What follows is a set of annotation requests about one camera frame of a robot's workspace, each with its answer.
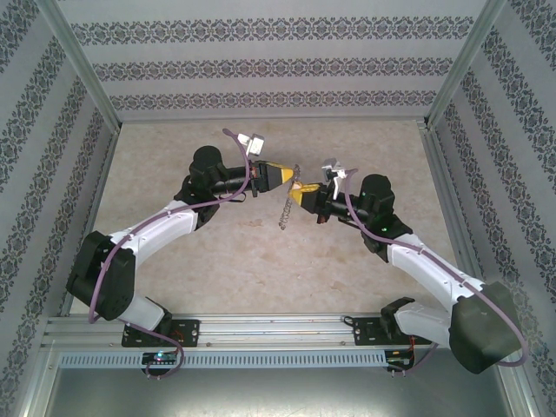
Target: beige floor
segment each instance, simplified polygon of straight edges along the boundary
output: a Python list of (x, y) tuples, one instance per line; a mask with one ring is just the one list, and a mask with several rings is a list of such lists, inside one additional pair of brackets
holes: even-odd
[[(249, 120), (124, 125), (96, 220), (103, 233), (131, 226), (161, 209), (179, 190), (195, 150), (214, 144), (224, 163), (242, 159), (221, 133), (266, 137), (260, 159), (301, 165), (304, 182), (321, 179), (334, 156), (365, 175), (387, 175), (398, 216), (440, 255), (453, 261), (444, 219), (414, 122)], [(376, 312), (404, 295), (438, 305), (411, 277), (363, 246), (360, 234), (335, 219), (294, 206), (285, 231), (278, 220), (287, 187), (222, 205), (213, 220), (151, 256), (136, 289), (174, 313)], [(77, 302), (73, 313), (85, 312)]]

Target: small chain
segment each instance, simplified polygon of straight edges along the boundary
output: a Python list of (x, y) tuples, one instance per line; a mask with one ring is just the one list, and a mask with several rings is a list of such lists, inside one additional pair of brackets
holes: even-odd
[(281, 212), (280, 221), (278, 222), (278, 225), (282, 230), (286, 229), (286, 224), (288, 223), (288, 219), (289, 219), (289, 212), (292, 210), (292, 204), (294, 203), (294, 201), (291, 198), (289, 198), (289, 192), (294, 186), (294, 182), (299, 181), (300, 179), (301, 179), (301, 169), (299, 168), (299, 165), (295, 164), (294, 176), (292, 177), (292, 180), (288, 188), (288, 198), (286, 199), (286, 204), (284, 204), (284, 210)]

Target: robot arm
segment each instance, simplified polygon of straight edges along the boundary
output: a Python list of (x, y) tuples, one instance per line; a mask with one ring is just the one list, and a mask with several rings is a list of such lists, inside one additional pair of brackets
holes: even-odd
[[(386, 335), (412, 334), (451, 348), (461, 365), (475, 374), (520, 348), (512, 329), (462, 281), (485, 295), (519, 326), (508, 289), (498, 282), (487, 285), (466, 275), (428, 249), (394, 214), (394, 193), (385, 176), (368, 175), (358, 196), (345, 195), (339, 190), (346, 178), (344, 169), (336, 160), (325, 161), (322, 168), (327, 184), (296, 182), (290, 197), (309, 213), (316, 214), (317, 223), (327, 222), (330, 216), (335, 216), (340, 222), (360, 229), (349, 213), (346, 204), (349, 198), (358, 219), (368, 231), (400, 243), (380, 242), (361, 233), (369, 251), (411, 275), (444, 308), (429, 308), (407, 297), (394, 301), (381, 310), (381, 325)], [(404, 244), (420, 250), (409, 249)], [(430, 257), (422, 255), (425, 251), (440, 260), (460, 280), (454, 279)]]
[[(259, 155), (261, 136), (238, 135), (247, 152)], [(288, 182), (294, 171), (280, 164), (249, 161), (249, 180), (246, 190), (253, 196), (265, 193)], [(162, 210), (150, 216), (152, 222), (135, 234), (116, 251), (104, 275), (96, 302), (96, 312), (105, 320), (119, 319), (147, 330), (166, 334), (171, 313), (152, 300), (135, 292), (135, 274), (141, 264), (160, 248), (174, 239), (190, 234), (206, 224), (216, 213), (219, 204), (186, 209), (203, 202), (214, 202), (221, 195), (238, 191), (245, 181), (246, 167), (226, 168), (220, 151), (212, 146), (199, 148), (189, 166), (180, 191)], [(129, 235), (139, 224), (103, 235), (89, 234), (77, 255), (66, 288), (77, 299), (91, 305), (101, 267), (116, 244)]]

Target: wire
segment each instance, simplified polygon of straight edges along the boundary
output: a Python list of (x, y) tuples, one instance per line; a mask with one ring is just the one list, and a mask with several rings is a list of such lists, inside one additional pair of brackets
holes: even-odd
[(354, 318), (351, 315), (346, 315), (342, 321), (344, 322), (344, 324), (347, 324), (348, 326), (350, 326), (351, 328), (354, 326)]
[[(513, 323), (513, 321), (507, 316), (507, 314), (504, 313), (488, 297), (486, 297), (481, 291), (479, 291), (473, 285), (469, 284), (464, 278), (462, 278), (461, 276), (456, 274), (442, 260), (437, 258), (435, 255), (431, 254), (430, 252), (428, 252), (426, 250), (423, 250), (422, 248), (419, 248), (419, 247), (417, 247), (415, 245), (412, 245), (410, 243), (399, 242), (399, 241), (395, 241), (395, 240), (392, 240), (392, 239), (387, 239), (386, 237), (375, 235), (375, 234), (371, 233), (369, 230), (367, 230), (367, 228), (363, 225), (363, 223), (361, 222), (361, 220), (359, 220), (359, 217), (355, 213), (354, 206), (351, 203), (351, 198), (350, 198), (350, 195), (349, 195), (349, 183), (350, 183), (351, 177), (357, 171), (358, 171), (357, 169), (350, 169), (349, 171), (346, 171), (347, 176), (346, 176), (346, 185), (345, 185), (346, 193), (345, 194), (346, 194), (347, 210), (349, 211), (349, 214), (354, 219), (354, 222), (361, 229), (361, 232), (363, 232), (365, 235), (367, 235), (371, 239), (374, 239), (378, 242), (383, 242), (383, 243), (386, 243), (388, 245), (402, 246), (403, 248), (408, 248), (408, 249), (414, 250), (415, 252), (426, 256), (428, 259), (430, 259), (432, 262), (434, 262), (438, 267), (440, 267), (443, 271), (445, 271), (447, 274), (452, 276), (462, 287), (467, 288), (472, 293), (477, 295), (483, 302), (485, 302), (487, 304), (488, 307), (490, 307), (494, 311), (494, 313), (496, 313), (507, 324), (508, 327), (510, 327), (510, 329), (513, 331), (515, 336), (518, 338), (518, 341), (520, 341), (521, 357), (514, 362), (500, 361), (500, 362), (498, 362), (497, 365), (499, 365), (501, 367), (518, 367), (520, 365), (523, 365), (526, 362), (527, 357), (529, 355), (529, 346), (527, 345), (525, 337), (523, 337), (523, 334), (520, 332), (518, 327)], [(425, 358), (428, 357), (428, 355), (429, 354), (427, 354), (425, 357), (423, 357), (423, 359), (415, 367), (412, 367), (411, 369), (415, 369), (417, 366), (420, 366), (420, 364), (423, 362), (423, 360), (425, 360)]]
[[(100, 318), (100, 315), (95, 316), (95, 310), (96, 310), (96, 303), (98, 302), (98, 295), (100, 294), (101, 287), (103, 286), (104, 276), (106, 275), (106, 271), (108, 270), (108, 268), (110, 266), (110, 263), (112, 262), (112, 259), (116, 255), (116, 252), (123, 246), (123, 244), (125, 242), (127, 242), (131, 238), (132, 235), (135, 235), (136, 233), (140, 232), (143, 228), (147, 227), (148, 225), (150, 225), (153, 222), (156, 222), (159, 219), (162, 219), (163, 217), (166, 217), (167, 215), (173, 215), (175, 213), (180, 213), (180, 212), (186, 211), (186, 210), (193, 210), (193, 209), (198, 209), (198, 208), (200, 209), (201, 207), (214, 206), (216, 204), (222, 204), (223, 202), (230, 202), (230, 201), (234, 200), (238, 195), (243, 193), (243, 190), (245, 190), (245, 188), (248, 186), (251, 175), (250, 175), (249, 159), (247, 158), (247, 153), (243, 149), (243, 145), (239, 141), (239, 139), (237, 138), (236, 134), (232, 133), (229, 129), (223, 129), (222, 133), (226, 136), (230, 136), (234, 140), (235, 144), (237, 145), (237, 147), (240, 149), (240, 151), (242, 153), (243, 162), (245, 163), (245, 179), (243, 180), (242, 186), (237, 191), (235, 191), (234, 194), (232, 194), (228, 197), (225, 197), (225, 198), (222, 198), (222, 199), (219, 199), (219, 200), (214, 200), (212, 202), (200, 202), (198, 204), (193, 204), (193, 205), (190, 205), (190, 206), (174, 208), (172, 210), (169, 210), (168, 212), (164, 212), (164, 213), (161, 213), (159, 215), (155, 215), (153, 217), (150, 217), (149, 219), (140, 223), (136, 228), (131, 230), (127, 235), (125, 235), (112, 248), (112, 250), (110, 250), (108, 256), (106, 257), (106, 260), (104, 261), (103, 266), (101, 267), (101, 272), (99, 273), (98, 278), (96, 279), (95, 290), (93, 291), (93, 296), (91, 297), (90, 306), (89, 306), (89, 323), (92, 324)], [(154, 337), (157, 337), (157, 338), (162, 339), (164, 341), (168, 341), (169, 343), (172, 343), (173, 345), (175, 345), (177, 347), (177, 350), (180, 354), (179, 363), (175, 367), (170, 369), (164, 375), (154, 376), (152, 374), (149, 374), (150, 364), (148, 364), (147, 369), (146, 369), (146, 374), (149, 378), (152, 377), (152, 378), (157, 378), (158, 380), (160, 380), (162, 378), (166, 378), (167, 376), (170, 376), (173, 373), (177, 372), (177, 370), (182, 366), (183, 360), (185, 358), (185, 353), (183, 351), (183, 347), (178, 341), (175, 341), (174, 339), (171, 339), (171, 338), (169, 338), (169, 337), (167, 337), (163, 334), (158, 334), (158, 333), (153, 332), (151, 330), (148, 330), (146, 328), (142, 328), (141, 326), (138, 326), (136, 324), (133, 324), (133, 323), (127, 323), (127, 324), (129, 324), (131, 327), (133, 327), (133, 328), (135, 328), (135, 329), (137, 329), (141, 332), (144, 332), (146, 334), (150, 334), (151, 336), (154, 336)]]
[(411, 352), (411, 358), (409, 358), (409, 360), (412, 360), (415, 357), (415, 336), (409, 336), (409, 342), (411, 343), (411, 347), (406, 350), (406, 352)]
[(181, 338), (182, 338), (182, 341), (185, 340), (185, 336), (184, 336), (183, 333), (180, 332), (179, 330), (174, 330), (172, 333), (170, 333), (170, 336), (171, 336), (172, 334), (175, 334), (177, 337), (181, 337)]

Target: patterned wallpaper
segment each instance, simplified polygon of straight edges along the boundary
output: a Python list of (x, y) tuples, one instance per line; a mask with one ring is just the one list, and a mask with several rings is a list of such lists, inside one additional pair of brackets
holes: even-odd
[(556, 14), (510, 1), (436, 127), (484, 278), (512, 291), (526, 372), (556, 415)]
[(484, 2), (59, 4), (128, 121), (424, 116)]
[(113, 135), (30, 0), (0, 2), (0, 416), (57, 315)]

